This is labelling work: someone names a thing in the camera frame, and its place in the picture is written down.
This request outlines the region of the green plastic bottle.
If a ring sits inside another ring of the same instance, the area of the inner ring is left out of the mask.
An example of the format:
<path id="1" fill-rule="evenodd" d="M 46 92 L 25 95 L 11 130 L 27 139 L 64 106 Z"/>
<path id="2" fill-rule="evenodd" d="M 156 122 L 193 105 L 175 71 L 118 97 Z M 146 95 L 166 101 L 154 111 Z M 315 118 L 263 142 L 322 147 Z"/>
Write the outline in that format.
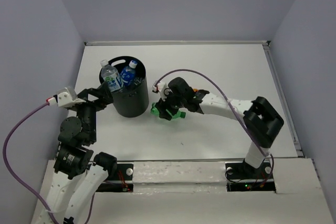
<path id="1" fill-rule="evenodd" d="M 155 107 L 155 103 L 152 103 L 152 107 L 150 109 L 150 113 L 154 116 L 159 117 L 160 113 L 158 111 L 158 109 Z M 178 111 L 175 115 L 172 115 L 169 111 L 167 111 L 167 113 L 171 116 L 171 119 L 179 119 L 182 118 L 184 119 L 186 117 L 186 113 L 183 111 Z"/>

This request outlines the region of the clear bottle teal label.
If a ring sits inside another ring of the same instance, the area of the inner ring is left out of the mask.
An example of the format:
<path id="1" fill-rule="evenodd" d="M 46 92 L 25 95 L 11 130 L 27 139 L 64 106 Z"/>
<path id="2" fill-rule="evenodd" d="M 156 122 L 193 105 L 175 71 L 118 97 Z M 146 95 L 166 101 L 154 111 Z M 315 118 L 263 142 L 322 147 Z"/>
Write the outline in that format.
<path id="1" fill-rule="evenodd" d="M 109 64 L 107 60 L 102 60 L 101 74 L 102 79 L 108 84 L 111 93 L 119 92 L 123 88 L 123 82 L 116 67 Z"/>

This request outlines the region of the blue label water bottle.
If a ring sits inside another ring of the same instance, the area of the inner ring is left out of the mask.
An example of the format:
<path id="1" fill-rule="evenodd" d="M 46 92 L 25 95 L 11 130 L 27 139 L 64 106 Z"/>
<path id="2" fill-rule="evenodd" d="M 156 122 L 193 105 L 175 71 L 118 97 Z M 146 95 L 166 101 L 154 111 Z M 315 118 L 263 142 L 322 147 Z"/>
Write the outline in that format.
<path id="1" fill-rule="evenodd" d="M 129 86 L 135 78 L 136 67 L 138 63 L 135 60 L 131 60 L 129 64 L 123 68 L 120 73 L 121 80 L 125 87 Z"/>

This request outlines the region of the clear bottle white cap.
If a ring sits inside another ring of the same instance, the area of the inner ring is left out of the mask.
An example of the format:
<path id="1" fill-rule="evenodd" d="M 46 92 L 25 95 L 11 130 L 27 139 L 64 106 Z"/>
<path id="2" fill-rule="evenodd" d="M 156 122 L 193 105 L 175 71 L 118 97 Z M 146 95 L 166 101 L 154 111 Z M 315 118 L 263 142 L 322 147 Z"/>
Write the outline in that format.
<path id="1" fill-rule="evenodd" d="M 139 86 L 142 82 L 143 82 L 143 78 L 140 78 L 140 77 L 135 77 L 133 80 L 133 84 L 135 86 Z"/>

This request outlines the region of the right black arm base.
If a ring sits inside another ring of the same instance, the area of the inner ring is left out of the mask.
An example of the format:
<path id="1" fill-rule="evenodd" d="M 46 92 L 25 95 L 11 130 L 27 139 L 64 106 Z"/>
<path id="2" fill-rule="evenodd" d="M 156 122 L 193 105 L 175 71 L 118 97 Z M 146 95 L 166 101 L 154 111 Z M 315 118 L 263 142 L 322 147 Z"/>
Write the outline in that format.
<path id="1" fill-rule="evenodd" d="M 228 192 L 276 191 L 271 164 L 264 162 L 256 172 L 244 170 L 243 163 L 226 163 L 225 178 Z"/>

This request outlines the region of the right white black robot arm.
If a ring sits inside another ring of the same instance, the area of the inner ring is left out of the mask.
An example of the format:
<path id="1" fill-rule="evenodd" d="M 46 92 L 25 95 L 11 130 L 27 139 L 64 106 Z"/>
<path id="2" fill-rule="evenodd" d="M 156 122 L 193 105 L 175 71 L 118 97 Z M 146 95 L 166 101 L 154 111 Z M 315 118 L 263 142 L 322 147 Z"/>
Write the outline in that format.
<path id="1" fill-rule="evenodd" d="M 156 82 L 152 91 L 160 95 L 152 106 L 152 113 L 170 121 L 179 116 L 181 109 L 205 115 L 218 115 L 236 120 L 251 137 L 251 145 L 243 160 L 241 171 L 253 178 L 261 171 L 261 165 L 284 125 L 284 120 L 264 97 L 249 100 L 228 99 L 207 90 L 193 89 L 177 77 L 165 83 Z"/>

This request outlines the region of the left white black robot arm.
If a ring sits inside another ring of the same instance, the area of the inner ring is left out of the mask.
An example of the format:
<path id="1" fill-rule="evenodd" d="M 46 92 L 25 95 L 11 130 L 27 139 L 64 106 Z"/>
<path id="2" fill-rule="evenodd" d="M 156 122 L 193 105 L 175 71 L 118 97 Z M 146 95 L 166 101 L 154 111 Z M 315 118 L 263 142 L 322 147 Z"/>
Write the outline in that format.
<path id="1" fill-rule="evenodd" d="M 76 93 L 72 87 L 47 100 L 76 116 L 64 119 L 58 135 L 54 173 L 46 206 L 37 223 L 77 223 L 99 185 L 116 174 L 117 159 L 107 153 L 94 155 L 88 146 L 97 140 L 96 114 L 113 102 L 108 84 Z"/>

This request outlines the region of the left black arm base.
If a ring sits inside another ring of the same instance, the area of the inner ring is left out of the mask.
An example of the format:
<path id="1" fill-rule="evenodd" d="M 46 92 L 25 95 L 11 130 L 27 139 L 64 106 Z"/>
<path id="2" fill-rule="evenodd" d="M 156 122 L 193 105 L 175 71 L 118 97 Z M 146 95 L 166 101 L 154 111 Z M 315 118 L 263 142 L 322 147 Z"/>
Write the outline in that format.
<path id="1" fill-rule="evenodd" d="M 98 193 L 130 193 L 133 192 L 132 163 L 118 163 L 117 170 L 98 187 Z"/>

